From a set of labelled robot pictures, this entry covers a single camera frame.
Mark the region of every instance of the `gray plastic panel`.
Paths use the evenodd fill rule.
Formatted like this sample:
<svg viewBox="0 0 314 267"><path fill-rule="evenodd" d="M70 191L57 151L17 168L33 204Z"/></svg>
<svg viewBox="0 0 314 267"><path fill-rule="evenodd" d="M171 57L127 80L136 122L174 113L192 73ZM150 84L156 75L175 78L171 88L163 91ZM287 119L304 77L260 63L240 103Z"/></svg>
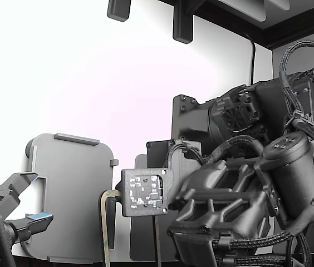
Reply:
<svg viewBox="0 0 314 267"><path fill-rule="evenodd" d="M43 212L54 220L21 246L32 257L54 263L102 261L98 203L112 188L111 163L117 162L111 150L98 140L60 133L39 135L27 146L29 170L46 179Z"/></svg>

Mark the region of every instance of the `gray bracket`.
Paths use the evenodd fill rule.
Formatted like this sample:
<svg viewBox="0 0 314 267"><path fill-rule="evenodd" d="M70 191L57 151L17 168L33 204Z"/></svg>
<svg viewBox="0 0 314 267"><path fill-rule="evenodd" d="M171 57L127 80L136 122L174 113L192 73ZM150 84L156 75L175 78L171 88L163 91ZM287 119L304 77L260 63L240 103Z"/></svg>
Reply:
<svg viewBox="0 0 314 267"><path fill-rule="evenodd" d="M0 185L0 215L3 220L17 208L19 195L37 178L34 172L16 173Z"/></svg>
<svg viewBox="0 0 314 267"><path fill-rule="evenodd" d="M32 257L52 263L103 260L99 197L112 188L119 162L99 140L45 133L26 148L28 166L45 178L42 212L55 218L44 233L22 242ZM109 245L114 245L115 203L108 202Z"/></svg>

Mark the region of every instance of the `screw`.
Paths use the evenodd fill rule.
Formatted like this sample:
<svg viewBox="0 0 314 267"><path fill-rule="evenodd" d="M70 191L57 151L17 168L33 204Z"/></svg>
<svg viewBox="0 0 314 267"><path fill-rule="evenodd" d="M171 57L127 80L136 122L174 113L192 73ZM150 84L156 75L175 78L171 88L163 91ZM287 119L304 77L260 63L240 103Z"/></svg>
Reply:
<svg viewBox="0 0 314 267"><path fill-rule="evenodd" d="M252 102L252 98L248 96L244 102L245 104L250 104Z"/></svg>
<svg viewBox="0 0 314 267"><path fill-rule="evenodd" d="M253 118L257 118L258 116L259 116L259 114L258 114L257 111L252 114L252 117L253 117Z"/></svg>
<svg viewBox="0 0 314 267"><path fill-rule="evenodd" d="M207 232L209 232L209 228L206 226L206 225L204 225L204 226L202 226L201 228L200 228L200 230L202 231L202 232L204 232L204 233L207 233Z"/></svg>

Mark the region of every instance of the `blue tip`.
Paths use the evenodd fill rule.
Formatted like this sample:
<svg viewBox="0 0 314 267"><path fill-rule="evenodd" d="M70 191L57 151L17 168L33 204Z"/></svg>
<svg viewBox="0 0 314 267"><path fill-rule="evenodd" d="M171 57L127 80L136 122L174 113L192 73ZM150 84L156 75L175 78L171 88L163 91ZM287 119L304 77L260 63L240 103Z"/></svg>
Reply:
<svg viewBox="0 0 314 267"><path fill-rule="evenodd" d="M49 218L49 217L53 217L53 214L42 212L42 213L39 213L39 214L31 215L31 216L29 216L27 218L29 218L31 220L34 220L34 221L38 221L38 220L43 220L43 219L46 219L46 218Z"/></svg>

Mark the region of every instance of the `black power cord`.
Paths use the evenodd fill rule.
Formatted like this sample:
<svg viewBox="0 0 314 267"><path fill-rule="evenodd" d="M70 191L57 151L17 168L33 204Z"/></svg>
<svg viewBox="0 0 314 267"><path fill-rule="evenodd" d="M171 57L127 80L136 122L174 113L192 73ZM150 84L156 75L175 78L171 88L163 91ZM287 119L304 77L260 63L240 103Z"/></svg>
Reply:
<svg viewBox="0 0 314 267"><path fill-rule="evenodd" d="M251 79L250 85L253 85L254 80L254 72L255 72L255 57L256 57L256 45L255 42L251 39L250 35L245 32L242 32L251 42L252 45L252 58L251 58Z"/></svg>

